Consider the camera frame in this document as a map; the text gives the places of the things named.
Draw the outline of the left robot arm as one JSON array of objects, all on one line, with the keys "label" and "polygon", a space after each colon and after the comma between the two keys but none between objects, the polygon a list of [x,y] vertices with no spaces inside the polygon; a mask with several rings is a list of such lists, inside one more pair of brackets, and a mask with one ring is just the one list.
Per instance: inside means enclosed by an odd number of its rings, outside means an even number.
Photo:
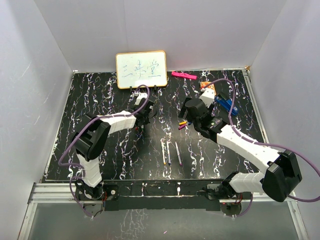
[{"label": "left robot arm", "polygon": [[112,115],[85,116],[84,125],[90,125],[77,139],[73,148],[84,171],[82,181],[87,185],[85,192],[91,199],[97,200],[103,195],[99,156],[104,150],[107,138],[113,133],[148,124],[154,104],[153,99],[139,96],[133,108]]}]

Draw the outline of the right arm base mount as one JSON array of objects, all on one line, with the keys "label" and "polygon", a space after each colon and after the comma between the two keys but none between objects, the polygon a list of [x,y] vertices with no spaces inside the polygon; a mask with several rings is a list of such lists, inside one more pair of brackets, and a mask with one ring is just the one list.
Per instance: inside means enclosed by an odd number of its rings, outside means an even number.
[{"label": "right arm base mount", "polygon": [[221,207],[232,204],[241,206],[242,202],[251,198],[250,193],[236,193],[230,186],[213,181],[202,185],[195,196],[204,200],[205,209],[208,211],[219,211]]}]

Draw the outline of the yellow marker pen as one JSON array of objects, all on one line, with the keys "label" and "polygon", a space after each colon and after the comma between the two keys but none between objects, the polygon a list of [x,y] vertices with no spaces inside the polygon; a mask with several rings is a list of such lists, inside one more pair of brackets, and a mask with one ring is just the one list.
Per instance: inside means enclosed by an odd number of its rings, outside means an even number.
[{"label": "yellow marker pen", "polygon": [[162,152],[162,160],[163,160],[163,165],[166,165],[166,156],[165,156],[165,145],[161,141],[161,152]]}]

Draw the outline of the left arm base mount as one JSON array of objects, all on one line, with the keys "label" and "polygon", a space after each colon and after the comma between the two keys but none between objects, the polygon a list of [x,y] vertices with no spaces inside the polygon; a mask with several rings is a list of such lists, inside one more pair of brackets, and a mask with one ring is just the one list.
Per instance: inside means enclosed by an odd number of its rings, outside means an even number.
[{"label": "left arm base mount", "polygon": [[78,200],[99,202],[105,211],[119,209],[119,187],[117,185],[99,183],[96,187],[89,187],[80,181],[75,183],[75,187],[75,195]]}]

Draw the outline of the blue marker pen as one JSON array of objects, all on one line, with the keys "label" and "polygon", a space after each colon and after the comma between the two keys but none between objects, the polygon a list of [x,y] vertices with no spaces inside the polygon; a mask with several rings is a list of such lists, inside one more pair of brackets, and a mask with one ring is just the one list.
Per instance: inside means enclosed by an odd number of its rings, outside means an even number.
[{"label": "blue marker pen", "polygon": [[169,141],[166,141],[166,149],[167,149],[167,158],[168,158],[168,165],[171,166],[171,154],[170,154],[170,144]]}]

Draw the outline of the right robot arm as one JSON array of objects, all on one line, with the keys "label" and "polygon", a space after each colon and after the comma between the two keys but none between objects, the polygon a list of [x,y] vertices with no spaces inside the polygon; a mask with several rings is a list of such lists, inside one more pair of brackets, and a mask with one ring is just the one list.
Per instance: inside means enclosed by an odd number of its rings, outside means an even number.
[{"label": "right robot arm", "polygon": [[201,136],[227,147],[252,163],[259,172],[232,172],[216,187],[207,186],[207,194],[214,199],[230,198],[245,192],[266,194],[276,202],[283,202],[302,181],[296,155],[280,152],[257,142],[243,133],[236,134],[221,117],[213,117],[200,98],[186,98],[180,117],[193,124]]}]

